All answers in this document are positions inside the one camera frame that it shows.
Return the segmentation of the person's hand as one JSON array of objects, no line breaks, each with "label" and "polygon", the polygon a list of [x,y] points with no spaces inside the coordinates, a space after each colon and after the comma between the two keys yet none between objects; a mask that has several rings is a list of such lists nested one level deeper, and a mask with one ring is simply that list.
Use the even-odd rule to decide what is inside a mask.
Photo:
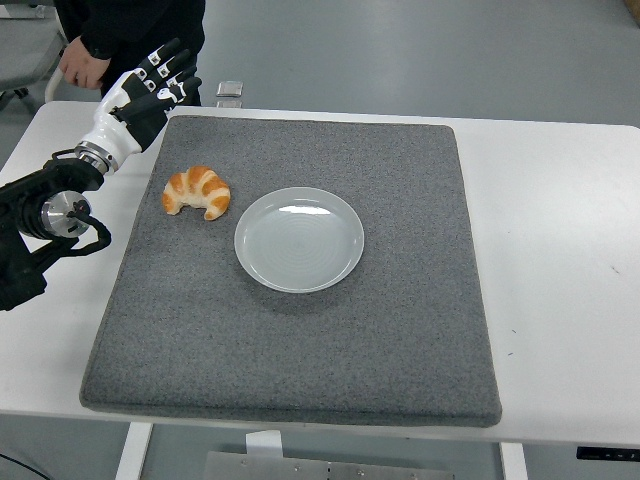
[{"label": "person's hand", "polygon": [[110,63],[110,59],[93,57],[77,37],[65,48],[58,69],[68,84],[97,90],[103,84],[102,79]]}]

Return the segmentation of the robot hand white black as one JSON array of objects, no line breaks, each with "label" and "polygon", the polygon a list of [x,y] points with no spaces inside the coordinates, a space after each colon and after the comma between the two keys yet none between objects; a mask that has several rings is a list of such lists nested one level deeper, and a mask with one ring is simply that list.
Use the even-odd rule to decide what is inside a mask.
[{"label": "robot hand white black", "polygon": [[190,51],[177,39],[148,54],[104,96],[92,130],[75,147],[76,157],[103,175],[116,172],[155,141],[173,108],[196,93],[201,80],[195,73]]}]

